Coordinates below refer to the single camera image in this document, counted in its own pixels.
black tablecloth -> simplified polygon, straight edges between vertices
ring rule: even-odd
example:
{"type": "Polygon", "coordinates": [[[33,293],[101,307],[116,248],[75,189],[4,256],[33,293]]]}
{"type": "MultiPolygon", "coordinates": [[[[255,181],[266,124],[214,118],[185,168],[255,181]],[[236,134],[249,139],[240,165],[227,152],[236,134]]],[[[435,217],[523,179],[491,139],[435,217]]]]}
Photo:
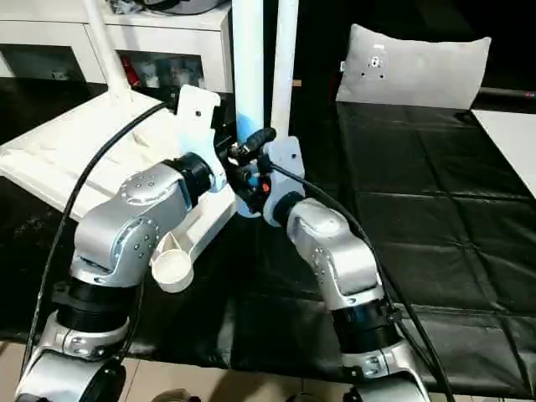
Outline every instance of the black tablecloth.
{"type": "MultiPolygon", "coordinates": [[[[0,80],[2,142],[100,90],[0,80]]],[[[311,100],[295,94],[291,122],[307,176],[361,219],[454,390],[533,397],[536,208],[500,152],[467,113],[351,104],[336,111],[311,100]]],[[[5,178],[0,205],[0,338],[23,341],[59,213],[5,178]]],[[[67,276],[74,227],[55,280],[67,276]]],[[[345,380],[316,281],[281,229],[235,216],[194,272],[179,295],[147,278],[134,355],[345,380]]]]}

black cable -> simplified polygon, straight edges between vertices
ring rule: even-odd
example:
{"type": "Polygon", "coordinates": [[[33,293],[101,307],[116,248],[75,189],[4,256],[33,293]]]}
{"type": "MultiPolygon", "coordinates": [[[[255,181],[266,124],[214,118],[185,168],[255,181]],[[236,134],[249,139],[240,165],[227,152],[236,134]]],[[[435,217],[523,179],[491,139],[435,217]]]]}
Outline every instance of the black cable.
{"type": "Polygon", "coordinates": [[[131,321],[132,324],[128,328],[128,333],[125,337],[125,342],[123,343],[123,346],[121,347],[119,352],[117,352],[116,354],[116,359],[119,360],[119,363],[122,362],[123,359],[126,357],[126,355],[128,354],[128,349],[131,348],[132,342],[134,341],[134,334],[136,333],[137,326],[140,322],[140,316],[142,314],[144,288],[145,288],[145,282],[142,281],[138,289],[138,295],[137,295],[138,299],[137,299],[136,308],[134,310],[134,319],[131,321]]]}
{"type": "Polygon", "coordinates": [[[73,187],[73,190],[71,191],[69,199],[67,200],[67,203],[65,204],[65,209],[61,217],[61,220],[59,222],[58,229],[56,230],[54,241],[52,242],[52,246],[50,247],[49,256],[47,257],[46,263],[44,264],[43,275],[41,276],[41,285],[39,287],[39,293],[37,295],[37,301],[35,302],[35,309],[33,311],[32,327],[30,328],[28,341],[26,342],[26,349],[24,350],[23,364],[21,366],[21,376],[24,370],[26,369],[26,366],[28,365],[28,362],[32,355],[32,350],[34,349],[35,333],[37,332],[37,326],[39,323],[39,314],[41,313],[41,305],[43,304],[43,294],[44,294],[45,287],[47,285],[47,279],[49,277],[52,258],[54,257],[54,253],[56,251],[56,248],[58,247],[59,239],[61,237],[61,234],[64,231],[65,224],[67,223],[67,219],[69,218],[70,213],[75,205],[75,201],[76,201],[76,198],[78,197],[78,194],[80,193],[80,190],[84,186],[85,181],[90,176],[90,173],[95,167],[95,165],[110,150],[110,148],[116,145],[116,143],[119,140],[121,140],[135,126],[140,124],[142,121],[146,120],[149,116],[152,116],[153,114],[155,114],[157,111],[160,111],[161,109],[165,108],[166,106],[167,106],[166,103],[160,103],[158,105],[155,105],[151,109],[143,112],[141,115],[136,117],[126,126],[124,126],[122,129],[120,129],[112,138],[110,138],[106,142],[106,144],[102,146],[101,149],[99,149],[99,151],[97,151],[97,153],[93,156],[93,158],[91,158],[91,160],[85,167],[84,171],[82,172],[82,174],[76,181],[76,184],[73,187]]]}
{"type": "Polygon", "coordinates": [[[326,203],[328,206],[331,205],[331,208],[337,210],[340,214],[346,218],[346,220],[353,226],[353,228],[358,232],[358,235],[361,236],[362,240],[367,244],[367,246],[370,248],[374,255],[374,259],[376,260],[376,264],[378,265],[378,270],[380,277],[383,277],[387,280],[387,282],[391,285],[391,287],[394,290],[394,293],[400,300],[400,302],[404,305],[406,311],[408,312],[408,315],[410,316],[411,321],[414,323],[415,328],[417,329],[417,332],[419,333],[420,337],[422,338],[423,342],[425,343],[426,349],[428,350],[431,361],[434,363],[435,371],[439,377],[438,381],[439,383],[443,384],[444,392],[446,395],[446,399],[448,402],[455,402],[454,394],[452,393],[451,384],[449,383],[448,378],[446,377],[445,369],[443,368],[443,364],[441,363],[439,359],[439,355],[437,354],[436,349],[434,348],[434,345],[432,344],[430,338],[428,337],[428,334],[426,333],[426,330],[422,326],[420,319],[417,317],[417,314],[415,313],[414,308],[407,302],[407,300],[404,297],[404,294],[400,290],[398,284],[393,280],[393,278],[390,276],[389,272],[385,270],[384,266],[381,264],[378,255],[376,253],[376,250],[372,246],[372,243],[370,241],[370,238],[367,236],[365,230],[363,229],[363,226],[353,217],[352,214],[348,212],[344,206],[339,203],[336,199],[331,197],[328,193],[326,193],[324,190],[316,186],[315,184],[308,182],[305,178],[301,178],[300,176],[297,176],[296,174],[289,172],[288,170],[284,169],[281,166],[278,166],[274,164],[273,162],[270,162],[270,167],[273,170],[276,170],[277,172],[296,180],[297,182],[303,184],[309,191],[314,193],[319,198],[323,198],[323,202],[326,203]]]}

white cabinet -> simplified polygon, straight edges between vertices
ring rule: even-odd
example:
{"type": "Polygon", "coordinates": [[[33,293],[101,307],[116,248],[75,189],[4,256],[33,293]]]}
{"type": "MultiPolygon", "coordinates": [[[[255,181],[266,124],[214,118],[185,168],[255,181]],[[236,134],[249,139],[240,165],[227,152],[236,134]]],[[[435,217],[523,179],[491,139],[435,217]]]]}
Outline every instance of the white cabinet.
{"type": "MultiPolygon", "coordinates": [[[[85,28],[91,38],[89,26],[85,28]]],[[[138,75],[142,73],[136,66],[136,59],[145,57],[157,65],[160,61],[163,75],[172,74],[170,66],[164,63],[171,60],[183,63],[181,69],[192,76],[192,82],[187,82],[191,85],[197,86],[198,79],[202,78],[208,90],[231,92],[233,89],[230,51],[222,32],[126,25],[108,25],[107,28],[115,49],[120,54],[122,50],[128,51],[122,54],[129,56],[138,75]]]]}
{"type": "MultiPolygon", "coordinates": [[[[193,16],[120,16],[98,1],[114,47],[140,78],[139,66],[154,63],[163,84],[176,85],[179,71],[183,83],[232,92],[229,3],[193,16]]],[[[0,76],[106,82],[81,1],[0,2],[0,76]]]]}
{"type": "Polygon", "coordinates": [[[0,54],[2,77],[104,81],[82,24],[0,21],[0,54]]]}

red object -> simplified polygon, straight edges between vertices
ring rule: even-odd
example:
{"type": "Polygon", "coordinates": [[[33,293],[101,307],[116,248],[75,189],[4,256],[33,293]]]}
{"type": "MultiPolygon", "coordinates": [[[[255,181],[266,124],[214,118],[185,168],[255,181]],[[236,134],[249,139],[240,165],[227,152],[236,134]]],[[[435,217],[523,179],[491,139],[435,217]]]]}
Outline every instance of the red object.
{"type": "Polygon", "coordinates": [[[125,69],[126,79],[131,86],[142,86],[142,81],[140,77],[137,76],[134,67],[132,67],[131,61],[126,56],[121,56],[121,63],[123,64],[123,69],[125,69]]]}

white bracket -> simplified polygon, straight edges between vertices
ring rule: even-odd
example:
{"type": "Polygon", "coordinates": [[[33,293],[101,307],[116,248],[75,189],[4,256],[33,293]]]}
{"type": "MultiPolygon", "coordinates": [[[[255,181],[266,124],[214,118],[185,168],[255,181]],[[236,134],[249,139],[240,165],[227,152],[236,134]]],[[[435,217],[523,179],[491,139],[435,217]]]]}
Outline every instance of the white bracket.
{"type": "Polygon", "coordinates": [[[183,154],[193,152],[201,157],[213,173],[211,193],[225,187],[225,170],[214,150],[214,129],[210,128],[214,108],[219,106],[219,95],[209,90],[185,85],[178,97],[178,143],[183,154]]]}

